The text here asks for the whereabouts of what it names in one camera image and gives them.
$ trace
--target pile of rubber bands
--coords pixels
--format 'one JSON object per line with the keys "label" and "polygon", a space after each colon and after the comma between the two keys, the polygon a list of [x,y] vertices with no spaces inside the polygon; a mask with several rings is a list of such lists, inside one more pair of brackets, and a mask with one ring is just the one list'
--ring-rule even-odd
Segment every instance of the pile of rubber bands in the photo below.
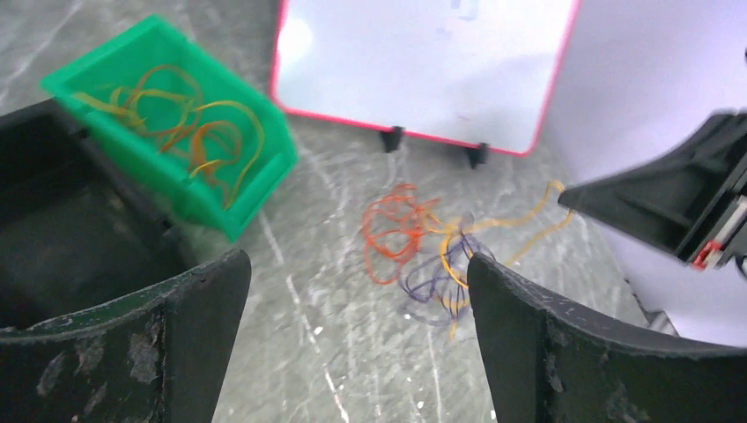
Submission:
{"label": "pile of rubber bands", "polygon": [[[370,204],[363,213],[361,234],[366,240],[363,248],[366,270],[371,280],[379,285],[397,282],[407,293],[411,300],[410,304],[439,304],[445,311],[441,319],[429,318],[408,306],[405,306],[404,312],[421,323],[433,326],[451,325],[449,336],[452,338],[456,323],[470,309],[464,262],[477,252],[495,259],[493,253],[477,239],[475,233],[491,227],[512,227],[529,222],[542,210],[553,189],[562,191],[563,185],[557,181],[550,182],[542,200],[521,218],[488,219],[476,223],[470,214],[443,222],[433,214],[433,209],[439,202],[438,198],[419,203],[414,185],[397,185],[386,196]],[[563,221],[535,234],[506,261],[506,265],[516,263],[535,242],[567,225],[571,217],[572,213],[569,211]],[[388,223],[390,227],[375,233],[374,223],[377,223],[377,226]],[[438,251],[425,260],[419,260],[419,263],[404,275],[403,271],[408,263],[418,254],[427,254],[424,240],[428,234],[442,236]],[[378,272],[375,271],[373,263],[374,254],[393,262],[394,271],[388,278],[377,276]],[[427,278],[423,278],[428,267],[433,269],[430,275],[425,274]]]}
{"label": "pile of rubber bands", "polygon": [[[148,80],[157,72],[172,72],[191,93],[171,93],[147,87]],[[189,178],[202,175],[205,183],[218,187],[222,193],[224,208],[230,208],[239,195],[241,184],[249,169],[254,165],[262,152],[264,130],[255,113],[243,104],[232,100],[219,100],[203,104],[203,91],[197,81],[181,68],[162,64],[148,70],[134,87],[120,86],[108,96],[108,102],[98,100],[89,93],[75,93],[73,97],[92,108],[107,112],[117,121],[133,130],[140,137],[151,138],[159,153],[168,152],[186,161]],[[165,130],[149,130],[146,123],[149,116],[141,116],[138,105],[145,98],[168,100],[175,106],[178,116],[174,126]],[[242,149],[249,144],[243,138],[239,127],[227,120],[201,122],[203,112],[210,108],[234,108],[245,115],[254,126],[256,141],[255,152],[245,163],[232,187],[216,177],[222,167],[239,165]],[[182,140],[186,151],[178,146]],[[207,148],[207,143],[214,143],[218,148]]]}

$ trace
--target white backdrop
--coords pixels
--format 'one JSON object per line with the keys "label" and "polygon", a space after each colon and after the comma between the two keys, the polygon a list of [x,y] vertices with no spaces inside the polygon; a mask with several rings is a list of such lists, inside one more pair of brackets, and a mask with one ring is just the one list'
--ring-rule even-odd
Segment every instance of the white backdrop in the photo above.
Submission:
{"label": "white backdrop", "polygon": [[[747,1],[582,2],[545,124],[576,181],[654,159],[717,108],[747,107]],[[603,228],[643,305],[677,331],[747,345],[747,281],[697,273]]]}

